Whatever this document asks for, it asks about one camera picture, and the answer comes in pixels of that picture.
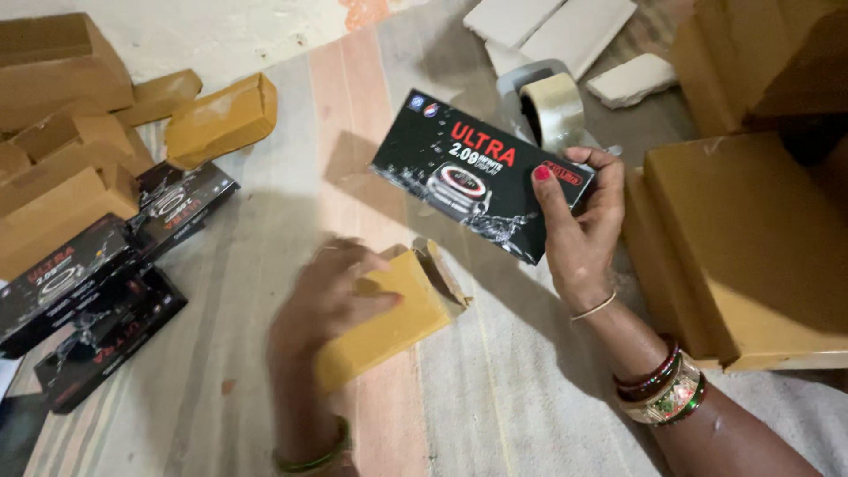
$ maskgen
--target black product box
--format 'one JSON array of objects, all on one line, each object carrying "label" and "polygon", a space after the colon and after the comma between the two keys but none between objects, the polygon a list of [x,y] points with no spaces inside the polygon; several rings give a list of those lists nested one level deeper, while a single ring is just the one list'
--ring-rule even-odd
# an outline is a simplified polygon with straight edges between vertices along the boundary
[{"label": "black product box", "polygon": [[99,219],[0,290],[0,357],[23,356],[140,267],[126,223]]},{"label": "black product box", "polygon": [[36,365],[36,376],[50,408],[60,414],[74,410],[120,368],[156,332],[188,303],[158,268],[152,267],[133,281],[144,288],[144,299],[127,299],[141,306],[123,306],[101,319],[108,334],[98,343],[86,342],[81,332],[71,335]]},{"label": "black product box", "polygon": [[202,229],[203,219],[240,188],[211,162],[192,171],[162,162],[139,176],[138,183],[140,212],[128,223],[142,243],[145,261],[155,261]]},{"label": "black product box", "polygon": [[545,164],[574,206],[594,171],[544,152],[416,90],[371,169],[474,233],[533,265],[544,254],[544,218],[531,174]]}]

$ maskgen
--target red nail polish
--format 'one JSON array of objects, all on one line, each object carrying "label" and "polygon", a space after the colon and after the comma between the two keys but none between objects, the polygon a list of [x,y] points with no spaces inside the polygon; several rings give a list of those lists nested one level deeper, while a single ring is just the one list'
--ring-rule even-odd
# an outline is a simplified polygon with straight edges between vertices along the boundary
[{"label": "red nail polish", "polygon": [[550,169],[548,169],[548,166],[539,166],[533,171],[533,176],[536,177],[537,181],[543,181],[550,177]]}]

